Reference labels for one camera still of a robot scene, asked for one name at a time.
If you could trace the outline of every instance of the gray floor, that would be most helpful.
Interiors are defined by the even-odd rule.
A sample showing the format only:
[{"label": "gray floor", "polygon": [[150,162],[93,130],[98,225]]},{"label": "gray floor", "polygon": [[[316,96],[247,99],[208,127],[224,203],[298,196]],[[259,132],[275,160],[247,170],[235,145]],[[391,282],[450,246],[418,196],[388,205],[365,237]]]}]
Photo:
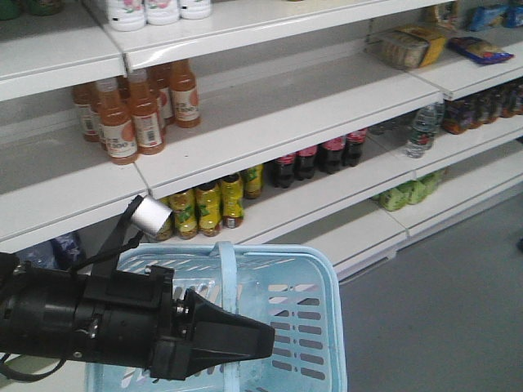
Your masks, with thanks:
[{"label": "gray floor", "polygon": [[523,391],[523,194],[342,283],[350,392]]}]

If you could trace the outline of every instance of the light blue basket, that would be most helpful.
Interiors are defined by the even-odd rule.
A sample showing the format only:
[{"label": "light blue basket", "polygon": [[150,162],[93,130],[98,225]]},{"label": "light blue basket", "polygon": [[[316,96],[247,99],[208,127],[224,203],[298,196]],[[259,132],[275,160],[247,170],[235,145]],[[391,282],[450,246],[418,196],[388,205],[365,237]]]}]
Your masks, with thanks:
[{"label": "light blue basket", "polygon": [[185,381],[152,380],[141,369],[87,366],[88,392],[346,392],[337,277],[324,255],[301,246],[148,244],[124,253],[119,270],[175,270],[174,296],[191,287],[232,313],[276,330],[267,359],[228,363]]}]

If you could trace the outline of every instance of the store shelf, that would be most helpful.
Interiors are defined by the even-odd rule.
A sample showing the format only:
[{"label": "store shelf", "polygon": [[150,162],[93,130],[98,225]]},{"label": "store shelf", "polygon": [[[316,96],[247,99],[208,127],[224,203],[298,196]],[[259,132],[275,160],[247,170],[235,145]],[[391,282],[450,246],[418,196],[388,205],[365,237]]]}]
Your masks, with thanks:
[{"label": "store shelf", "polygon": [[457,36],[485,39],[515,56],[501,64],[479,65],[445,48],[435,64],[409,73],[438,87],[447,100],[457,100],[523,76],[523,31],[520,29],[498,27],[478,33],[461,31]]},{"label": "store shelf", "polygon": [[299,243],[318,249],[342,279],[394,254],[406,239],[402,225],[376,203],[365,200],[270,243]]},{"label": "store shelf", "polygon": [[523,136],[523,116],[499,118],[492,124],[467,130],[461,135],[453,135],[441,130],[436,136],[432,149],[421,158],[414,159],[405,155],[404,146],[409,137],[408,129],[390,131],[380,136],[369,135],[414,171],[417,177],[425,176],[520,136]]},{"label": "store shelf", "polygon": [[0,146],[0,252],[16,252],[122,213],[146,187],[76,127]]},{"label": "store shelf", "polygon": [[147,25],[134,32],[115,31],[104,16],[94,13],[125,54],[129,69],[139,69],[437,3],[437,0],[229,0],[214,2],[212,14],[206,19]]},{"label": "store shelf", "polygon": [[202,98],[200,126],[170,127],[165,150],[136,161],[156,198],[409,112],[440,93],[361,54]]},{"label": "store shelf", "polygon": [[523,181],[523,145],[500,145],[452,166],[434,194],[391,216],[409,236],[419,236],[449,218],[484,202]]},{"label": "store shelf", "polygon": [[0,100],[124,73],[120,50],[77,2],[53,16],[2,21]]},{"label": "store shelf", "polygon": [[332,175],[317,172],[313,179],[296,181],[288,189],[267,184],[259,199],[245,201],[245,219],[238,229],[223,229],[214,238],[199,234],[191,241],[266,243],[410,179],[412,173],[397,159],[369,141],[357,167]]}]

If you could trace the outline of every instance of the dark soda bottle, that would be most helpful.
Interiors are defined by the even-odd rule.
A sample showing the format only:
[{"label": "dark soda bottle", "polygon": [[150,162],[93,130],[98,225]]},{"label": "dark soda bottle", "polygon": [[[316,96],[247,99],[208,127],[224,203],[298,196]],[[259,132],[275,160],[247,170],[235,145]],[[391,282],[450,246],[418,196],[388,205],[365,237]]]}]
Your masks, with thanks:
[{"label": "dark soda bottle", "polygon": [[325,173],[333,174],[342,166],[343,149],[345,148],[345,135],[327,140],[318,148],[318,168]]},{"label": "dark soda bottle", "polygon": [[272,161],[270,179],[278,188],[288,188],[294,182],[294,163],[296,153],[287,154]]},{"label": "dark soda bottle", "polygon": [[294,175],[298,180],[310,179],[316,172],[315,159],[318,152],[318,146],[312,145],[306,149],[300,149],[296,153],[296,163],[294,166]]},{"label": "dark soda bottle", "polygon": [[342,165],[354,167],[360,163],[361,153],[363,152],[363,143],[367,136],[367,128],[348,133],[345,140],[345,149],[343,150]]}]

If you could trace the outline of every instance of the basket handle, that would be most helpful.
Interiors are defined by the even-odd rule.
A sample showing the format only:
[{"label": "basket handle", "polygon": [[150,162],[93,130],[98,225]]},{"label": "basket handle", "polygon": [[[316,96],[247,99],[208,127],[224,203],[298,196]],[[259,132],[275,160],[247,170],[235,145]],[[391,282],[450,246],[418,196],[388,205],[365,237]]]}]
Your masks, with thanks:
[{"label": "basket handle", "polygon": [[[238,313],[238,270],[235,247],[227,241],[218,241],[212,254],[218,251],[221,258],[221,307]],[[239,362],[226,363],[223,368],[224,390],[239,392]]]}]

